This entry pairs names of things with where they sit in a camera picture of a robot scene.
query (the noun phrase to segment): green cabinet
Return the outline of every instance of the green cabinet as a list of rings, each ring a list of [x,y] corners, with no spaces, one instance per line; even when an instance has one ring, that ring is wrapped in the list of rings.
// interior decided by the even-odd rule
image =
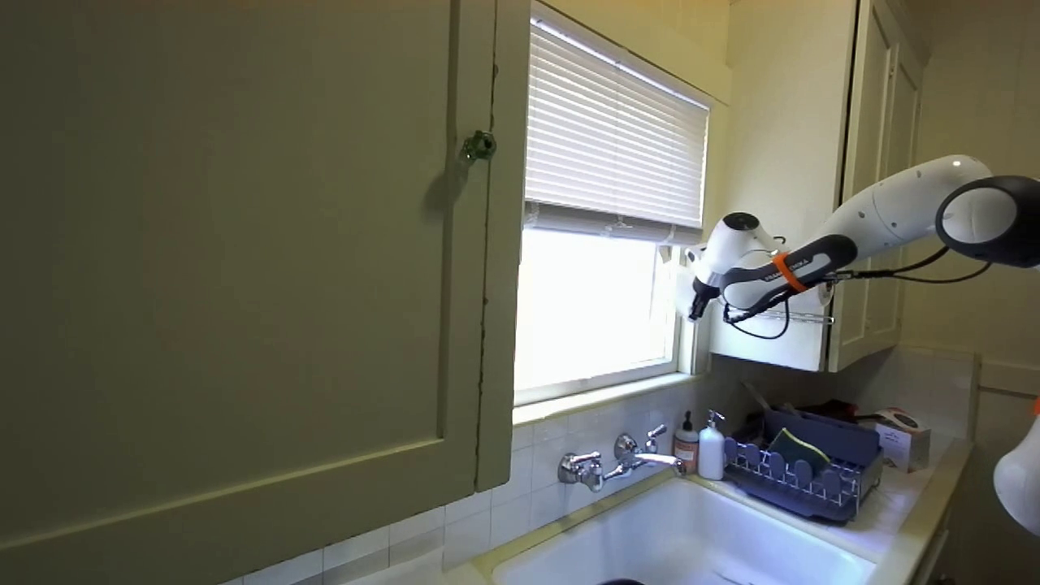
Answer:
[[[0,581],[219,581],[503,480],[524,0],[0,32]]]

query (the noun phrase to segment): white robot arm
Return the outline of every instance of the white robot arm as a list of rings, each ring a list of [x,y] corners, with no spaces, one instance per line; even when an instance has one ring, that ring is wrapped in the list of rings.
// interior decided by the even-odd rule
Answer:
[[[842,268],[927,234],[946,246],[1010,268],[1040,265],[1040,186],[1022,176],[990,176],[971,157],[944,157],[910,166],[847,199],[801,252],[771,252],[754,215],[724,215],[697,265],[688,318],[723,297],[737,322],[833,282]]]

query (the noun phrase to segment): white window blind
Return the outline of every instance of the white window blind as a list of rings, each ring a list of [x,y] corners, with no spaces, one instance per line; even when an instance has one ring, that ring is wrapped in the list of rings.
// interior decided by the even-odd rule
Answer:
[[[706,101],[549,10],[530,32],[528,139],[530,228],[702,228]]]

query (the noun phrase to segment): dish rack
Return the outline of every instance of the dish rack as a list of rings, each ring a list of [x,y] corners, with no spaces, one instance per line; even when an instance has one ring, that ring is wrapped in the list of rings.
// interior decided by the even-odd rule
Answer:
[[[776,434],[826,452],[807,458],[775,452]],[[882,447],[874,430],[856,423],[771,410],[724,441],[724,478],[751,499],[823,523],[847,523],[882,480]]]

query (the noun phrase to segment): window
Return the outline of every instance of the window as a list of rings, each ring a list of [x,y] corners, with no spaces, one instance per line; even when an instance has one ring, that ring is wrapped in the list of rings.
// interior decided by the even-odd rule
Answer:
[[[706,142],[697,90],[535,8],[517,403],[679,375]]]

